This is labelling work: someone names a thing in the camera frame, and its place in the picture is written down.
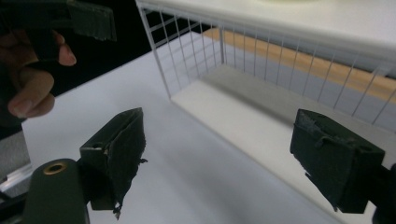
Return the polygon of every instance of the wire grid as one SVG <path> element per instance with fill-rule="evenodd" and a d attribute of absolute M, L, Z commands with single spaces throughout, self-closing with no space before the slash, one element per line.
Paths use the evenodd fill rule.
<path fill-rule="evenodd" d="M 396 67 L 326 43 L 137 3 L 169 97 L 227 64 L 396 133 Z"/>

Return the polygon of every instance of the black background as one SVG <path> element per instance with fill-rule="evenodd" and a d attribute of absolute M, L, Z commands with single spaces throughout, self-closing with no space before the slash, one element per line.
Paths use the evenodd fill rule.
<path fill-rule="evenodd" d="M 95 77 L 119 67 L 150 51 L 147 35 L 134 0 L 84 1 L 111 7 L 116 23 L 117 42 L 98 41 L 92 37 L 75 35 L 71 30 L 57 30 L 62 34 L 78 59 L 72 67 L 58 63 L 36 63 L 33 67 L 52 73 L 55 84 L 52 94 L 62 94 Z M 0 139 L 21 130 L 20 127 L 0 128 Z"/>

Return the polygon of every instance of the white tabletop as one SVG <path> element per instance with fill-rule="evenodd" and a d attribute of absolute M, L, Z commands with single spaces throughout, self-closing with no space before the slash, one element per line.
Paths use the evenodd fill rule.
<path fill-rule="evenodd" d="M 338 223 L 167 99 L 152 54 L 61 95 L 23 123 L 33 166 L 79 158 L 79 147 L 121 111 L 143 107 L 148 160 L 120 217 L 92 223 Z"/>
<path fill-rule="evenodd" d="M 393 0 L 138 0 L 396 61 Z"/>

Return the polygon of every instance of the finger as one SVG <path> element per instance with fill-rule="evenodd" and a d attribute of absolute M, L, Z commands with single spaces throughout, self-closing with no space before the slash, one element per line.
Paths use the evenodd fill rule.
<path fill-rule="evenodd" d="M 53 36 L 55 38 L 55 41 L 58 45 L 62 45 L 65 43 L 64 41 L 64 37 L 62 35 L 60 35 L 58 32 L 56 31 L 52 31 L 53 32 Z"/>
<path fill-rule="evenodd" d="M 46 71 L 24 67 L 19 73 L 21 90 L 8 103 L 8 110 L 18 118 L 26 118 L 50 94 L 53 77 Z"/>
<path fill-rule="evenodd" d="M 29 64 L 38 62 L 35 50 L 30 45 L 17 45 L 11 49 L 13 55 L 15 55 L 15 67 L 20 69 L 21 67 Z"/>
<path fill-rule="evenodd" d="M 2 48 L 9 48 L 11 46 L 17 45 L 18 42 L 19 40 L 12 33 L 0 36 L 0 47 Z"/>
<path fill-rule="evenodd" d="M 70 47 L 63 44 L 59 47 L 59 63 L 65 66 L 75 65 L 77 62 L 76 56 Z"/>
<path fill-rule="evenodd" d="M 65 66 L 72 66 L 76 64 L 76 56 L 70 47 L 65 44 L 64 37 L 56 31 L 52 31 L 56 43 L 59 45 L 59 63 Z"/>
<path fill-rule="evenodd" d="M 33 118 L 48 114 L 55 105 L 55 97 L 48 94 L 35 108 L 26 114 L 26 118 Z"/>
<path fill-rule="evenodd" d="M 13 30 L 13 31 L 11 31 L 11 33 L 15 35 L 15 37 L 19 41 L 19 43 L 22 43 L 25 45 L 30 45 L 30 39 L 29 39 L 29 36 L 26 34 L 26 31 Z"/>

